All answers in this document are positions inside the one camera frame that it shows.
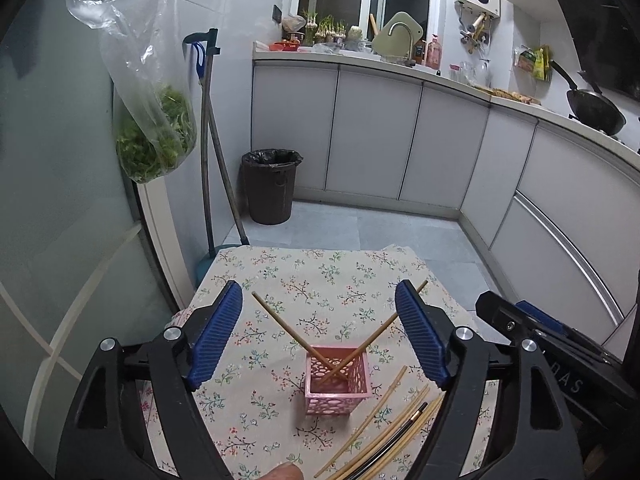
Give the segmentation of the person's hand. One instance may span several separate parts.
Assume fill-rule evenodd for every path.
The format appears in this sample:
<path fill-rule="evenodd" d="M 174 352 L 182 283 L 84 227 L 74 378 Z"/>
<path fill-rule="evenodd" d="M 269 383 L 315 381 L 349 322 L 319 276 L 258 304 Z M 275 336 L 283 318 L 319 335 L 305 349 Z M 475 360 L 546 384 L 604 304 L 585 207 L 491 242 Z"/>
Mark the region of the person's hand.
<path fill-rule="evenodd" d="M 282 463 L 268 471 L 258 480 L 304 480 L 304 474 L 295 464 Z"/>

